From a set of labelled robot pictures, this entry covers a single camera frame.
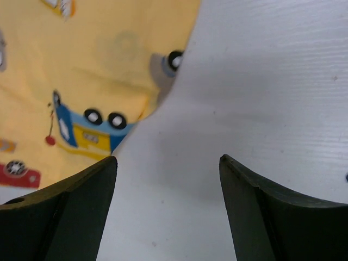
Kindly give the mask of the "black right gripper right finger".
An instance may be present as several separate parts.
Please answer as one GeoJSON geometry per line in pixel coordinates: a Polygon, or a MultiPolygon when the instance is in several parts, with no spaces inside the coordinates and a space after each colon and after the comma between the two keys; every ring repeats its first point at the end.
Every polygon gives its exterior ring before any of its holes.
{"type": "Polygon", "coordinates": [[[347,205],[275,183],[229,155],[219,162],[237,260],[347,260],[347,205]]]}

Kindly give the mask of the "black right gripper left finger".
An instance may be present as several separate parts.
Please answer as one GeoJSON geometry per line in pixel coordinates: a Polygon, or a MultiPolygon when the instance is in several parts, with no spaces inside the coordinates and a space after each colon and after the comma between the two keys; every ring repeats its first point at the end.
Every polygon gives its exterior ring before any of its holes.
{"type": "Polygon", "coordinates": [[[117,159],[1,204],[1,260],[96,260],[117,159]]]}

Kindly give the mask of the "yellow car-print placemat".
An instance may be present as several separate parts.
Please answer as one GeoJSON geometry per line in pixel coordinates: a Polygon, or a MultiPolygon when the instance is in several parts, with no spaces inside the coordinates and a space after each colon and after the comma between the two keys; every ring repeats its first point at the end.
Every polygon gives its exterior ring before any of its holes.
{"type": "Polygon", "coordinates": [[[1,186],[112,155],[170,93],[200,1],[1,1],[1,186]]]}

